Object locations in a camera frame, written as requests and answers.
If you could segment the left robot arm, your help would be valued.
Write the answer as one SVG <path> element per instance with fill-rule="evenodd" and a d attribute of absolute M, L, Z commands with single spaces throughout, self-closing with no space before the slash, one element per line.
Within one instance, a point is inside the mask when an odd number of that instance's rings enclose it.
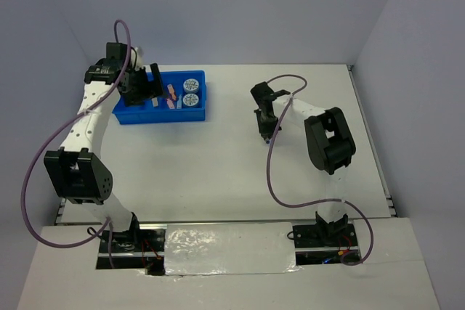
<path fill-rule="evenodd" d="M 113 193 L 113 175 L 100 159 L 108 121 L 119 101 L 125 106 L 142 105 L 164 94 L 157 64 L 149 76 L 136 49 L 109 42 L 106 55 L 90 66 L 84 76 L 80 118 L 72 123 L 58 150 L 49 150 L 44 165 L 58 197 L 80 205 L 100 222 L 111 220 L 105 233 L 124 250 L 138 249 L 140 224 Z"/>

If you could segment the pink correction tape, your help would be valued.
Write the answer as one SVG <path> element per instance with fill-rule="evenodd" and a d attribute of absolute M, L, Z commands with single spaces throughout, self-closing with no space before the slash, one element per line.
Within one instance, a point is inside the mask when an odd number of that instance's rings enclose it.
<path fill-rule="evenodd" d="M 174 101 L 171 98 L 166 98 L 166 104 L 170 110 L 174 110 L 176 108 Z"/>

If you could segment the blue correction tape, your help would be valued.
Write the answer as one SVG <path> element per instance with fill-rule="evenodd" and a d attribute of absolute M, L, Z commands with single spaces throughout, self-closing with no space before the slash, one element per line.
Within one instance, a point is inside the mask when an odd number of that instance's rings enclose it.
<path fill-rule="evenodd" d="M 177 108 L 177 109 L 181 109 L 181 108 L 182 108 L 182 95 L 179 95 L 179 96 L 178 96 L 176 108 Z"/>

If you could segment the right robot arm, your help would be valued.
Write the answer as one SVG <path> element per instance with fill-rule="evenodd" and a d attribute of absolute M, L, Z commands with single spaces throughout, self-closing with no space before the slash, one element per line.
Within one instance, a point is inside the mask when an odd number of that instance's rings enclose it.
<path fill-rule="evenodd" d="M 286 208 L 316 206 L 316 238 L 323 245 L 333 245 L 348 225 L 344 207 L 347 168 L 356 152 L 355 141 L 343 111 L 338 107 L 323 109 L 295 99 L 286 90 L 273 91 L 261 82 L 251 89 L 257 104 L 254 113 L 259 134 L 270 146 L 267 153 L 267 188 L 276 203 Z M 313 166 L 325 173 L 325 197 L 310 203 L 287 204 L 278 199 L 270 177 L 272 151 L 281 130 L 280 124 L 289 116 L 304 129 L 307 152 Z"/>

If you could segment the orange correction tape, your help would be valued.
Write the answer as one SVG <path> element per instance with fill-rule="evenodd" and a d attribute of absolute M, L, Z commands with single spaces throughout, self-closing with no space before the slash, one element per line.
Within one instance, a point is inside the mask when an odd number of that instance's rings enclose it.
<path fill-rule="evenodd" d="M 167 89 L 168 89 L 168 93 L 169 93 L 169 96 L 172 100 L 176 101 L 177 100 L 177 94 L 175 92 L 175 89 L 173 87 L 172 84 L 168 84 L 167 85 Z"/>

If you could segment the blue slime jar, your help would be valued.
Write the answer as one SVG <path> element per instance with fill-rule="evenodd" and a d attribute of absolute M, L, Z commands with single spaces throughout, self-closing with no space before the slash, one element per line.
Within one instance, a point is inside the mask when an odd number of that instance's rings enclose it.
<path fill-rule="evenodd" d="M 188 93 L 182 98 L 182 106 L 185 108 L 198 108 L 201 105 L 201 99 L 197 94 Z"/>
<path fill-rule="evenodd" d="M 183 90 L 186 94 L 197 94 L 200 90 L 200 82 L 195 78 L 189 78 L 183 82 Z"/>

